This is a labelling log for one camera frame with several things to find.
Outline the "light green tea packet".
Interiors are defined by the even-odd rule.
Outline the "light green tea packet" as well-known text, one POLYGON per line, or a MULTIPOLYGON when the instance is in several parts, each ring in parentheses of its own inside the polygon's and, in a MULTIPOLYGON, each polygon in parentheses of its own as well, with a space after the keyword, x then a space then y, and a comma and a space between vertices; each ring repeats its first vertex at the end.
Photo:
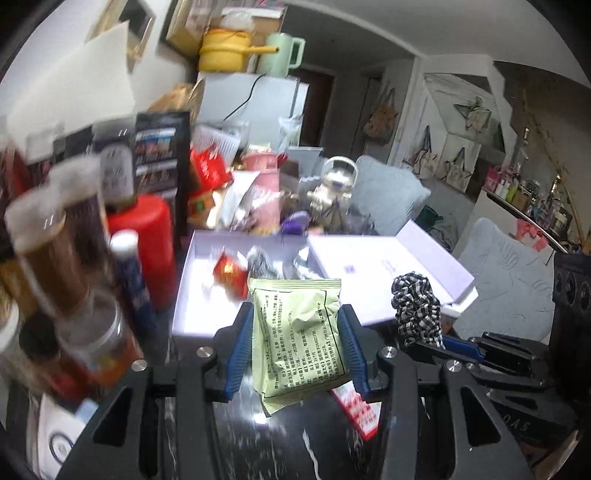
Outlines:
POLYGON ((271 416, 349 380, 339 280, 250 279, 252 387, 271 416))

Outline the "black white checkered scrunchie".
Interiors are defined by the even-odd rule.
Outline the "black white checkered scrunchie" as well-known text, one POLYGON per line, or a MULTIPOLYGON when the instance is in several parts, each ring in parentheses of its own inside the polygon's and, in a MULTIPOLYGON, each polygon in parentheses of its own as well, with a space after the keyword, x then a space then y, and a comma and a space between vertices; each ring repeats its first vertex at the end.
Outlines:
POLYGON ((398 276, 392 285, 398 335, 406 346, 413 343, 443 348, 441 303, 426 276, 411 272, 398 276))

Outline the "red white packet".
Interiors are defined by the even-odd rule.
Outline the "red white packet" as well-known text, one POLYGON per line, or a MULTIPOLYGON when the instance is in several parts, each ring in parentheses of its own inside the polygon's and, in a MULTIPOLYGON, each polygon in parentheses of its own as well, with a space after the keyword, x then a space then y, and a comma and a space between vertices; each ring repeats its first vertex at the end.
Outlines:
POLYGON ((382 404, 367 403, 356 392, 353 382, 332 389, 332 395, 345 411, 349 421, 361 434, 363 440, 370 440, 378 433, 382 404))

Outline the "red gold snack packet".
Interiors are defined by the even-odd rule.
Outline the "red gold snack packet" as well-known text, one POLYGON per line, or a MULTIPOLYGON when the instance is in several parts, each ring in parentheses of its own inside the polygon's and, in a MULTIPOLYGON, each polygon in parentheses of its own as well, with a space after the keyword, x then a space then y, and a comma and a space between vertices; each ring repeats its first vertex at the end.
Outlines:
POLYGON ((231 298, 245 300, 249 296, 249 272, 225 252, 219 255, 213 267, 213 278, 231 298))

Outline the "checkered plush doll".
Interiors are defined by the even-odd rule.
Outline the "checkered plush doll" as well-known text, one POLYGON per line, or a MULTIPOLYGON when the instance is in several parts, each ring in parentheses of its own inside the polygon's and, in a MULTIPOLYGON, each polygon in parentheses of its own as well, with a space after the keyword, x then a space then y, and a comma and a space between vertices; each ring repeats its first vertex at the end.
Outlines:
POLYGON ((270 257, 259 246, 253 246, 246 256, 247 271, 253 279, 280 279, 280 272, 273 266, 270 257))

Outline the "silver purple snack bag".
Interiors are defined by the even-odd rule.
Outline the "silver purple snack bag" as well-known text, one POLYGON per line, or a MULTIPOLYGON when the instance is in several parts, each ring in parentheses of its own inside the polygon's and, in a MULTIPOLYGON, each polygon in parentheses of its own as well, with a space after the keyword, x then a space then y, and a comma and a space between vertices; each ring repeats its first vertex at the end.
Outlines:
POLYGON ((301 248, 293 261, 295 275, 301 280, 321 280, 325 279, 325 273, 322 267, 318 265, 317 257, 310 247, 301 248))

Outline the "white open gift box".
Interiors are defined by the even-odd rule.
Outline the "white open gift box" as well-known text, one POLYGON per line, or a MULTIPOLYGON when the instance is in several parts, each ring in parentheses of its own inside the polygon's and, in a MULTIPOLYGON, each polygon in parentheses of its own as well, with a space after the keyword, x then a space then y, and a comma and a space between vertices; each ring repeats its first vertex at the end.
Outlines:
POLYGON ((394 237, 197 231, 183 266, 171 325, 173 337, 211 338, 235 320, 240 302, 214 281, 213 267, 223 253, 245 265, 247 253, 255 247, 263 249, 284 277, 294 276, 294 260, 303 255, 305 271, 341 281, 342 302, 353 305, 365 325, 394 318, 392 284, 407 273, 429 279, 448 317, 458 318, 478 297, 473 275, 414 221, 408 221, 394 237))

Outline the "orange filled plastic jar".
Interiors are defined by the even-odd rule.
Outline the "orange filled plastic jar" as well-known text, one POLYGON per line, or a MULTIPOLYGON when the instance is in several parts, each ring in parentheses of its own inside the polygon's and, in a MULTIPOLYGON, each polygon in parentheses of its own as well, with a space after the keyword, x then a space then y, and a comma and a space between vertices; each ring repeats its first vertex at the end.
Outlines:
POLYGON ((143 358, 121 306, 104 289, 91 290, 80 310, 58 320, 56 335, 64 351, 105 389, 114 387, 131 364, 143 358))

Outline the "light blue chair far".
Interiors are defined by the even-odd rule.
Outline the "light blue chair far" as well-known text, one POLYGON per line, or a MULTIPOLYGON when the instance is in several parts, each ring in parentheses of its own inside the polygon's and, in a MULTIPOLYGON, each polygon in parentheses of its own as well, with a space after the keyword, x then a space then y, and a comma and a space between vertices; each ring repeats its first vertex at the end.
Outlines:
POLYGON ((431 190, 410 171, 363 155, 356 160, 358 179, 353 203, 369 214, 379 235, 396 236, 409 220, 418 217, 431 190))

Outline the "red bag of dates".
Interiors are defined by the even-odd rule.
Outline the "red bag of dates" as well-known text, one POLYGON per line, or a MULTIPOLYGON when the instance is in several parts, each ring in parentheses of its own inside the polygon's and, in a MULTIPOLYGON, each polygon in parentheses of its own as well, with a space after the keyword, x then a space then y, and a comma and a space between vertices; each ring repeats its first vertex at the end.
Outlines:
POLYGON ((195 193, 211 192, 233 181, 231 172, 225 166, 221 151, 215 144, 200 151, 191 148, 189 159, 195 174, 197 174, 195 193))

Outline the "dark label plastic jar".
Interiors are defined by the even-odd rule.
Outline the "dark label plastic jar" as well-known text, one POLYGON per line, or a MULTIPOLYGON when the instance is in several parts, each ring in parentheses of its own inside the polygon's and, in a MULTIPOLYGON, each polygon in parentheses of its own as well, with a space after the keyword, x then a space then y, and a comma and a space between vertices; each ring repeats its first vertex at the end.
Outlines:
POLYGON ((133 155, 128 145, 112 143, 100 152, 102 197, 111 210, 129 207, 135 198, 133 155))

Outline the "brown filled spice jar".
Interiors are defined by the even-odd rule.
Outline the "brown filled spice jar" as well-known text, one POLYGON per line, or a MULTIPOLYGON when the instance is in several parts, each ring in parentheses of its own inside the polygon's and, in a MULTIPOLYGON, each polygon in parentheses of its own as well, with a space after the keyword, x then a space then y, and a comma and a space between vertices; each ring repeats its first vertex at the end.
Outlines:
POLYGON ((58 190, 49 184, 32 188, 7 207, 4 222, 40 306, 57 319, 74 315, 90 287, 58 190))

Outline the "black coffee pouch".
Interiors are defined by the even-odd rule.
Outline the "black coffee pouch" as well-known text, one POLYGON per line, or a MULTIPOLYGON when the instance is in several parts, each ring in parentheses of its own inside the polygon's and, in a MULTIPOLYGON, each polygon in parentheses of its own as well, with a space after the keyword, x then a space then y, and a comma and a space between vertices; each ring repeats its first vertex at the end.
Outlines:
POLYGON ((169 203, 174 236, 186 235, 189 193, 190 115, 188 111, 136 115, 133 158, 140 194, 169 203))

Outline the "green electric kettle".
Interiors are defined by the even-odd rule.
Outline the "green electric kettle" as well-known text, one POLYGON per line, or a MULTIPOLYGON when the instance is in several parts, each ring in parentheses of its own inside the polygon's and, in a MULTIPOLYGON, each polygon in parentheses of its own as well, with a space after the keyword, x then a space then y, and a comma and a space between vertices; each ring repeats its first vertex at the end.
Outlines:
POLYGON ((291 70, 301 66, 304 59, 304 38, 284 33, 267 36, 266 46, 276 47, 276 52, 259 56, 256 73, 276 78, 286 78, 291 70))

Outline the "gold framed picture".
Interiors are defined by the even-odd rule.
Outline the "gold framed picture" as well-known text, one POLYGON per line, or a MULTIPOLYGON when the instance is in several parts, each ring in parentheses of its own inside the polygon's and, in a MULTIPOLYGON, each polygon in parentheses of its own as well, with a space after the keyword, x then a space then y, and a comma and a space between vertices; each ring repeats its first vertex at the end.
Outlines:
POLYGON ((202 37, 211 18, 211 8, 211 1, 172 1, 160 39, 183 58, 197 59, 202 37))

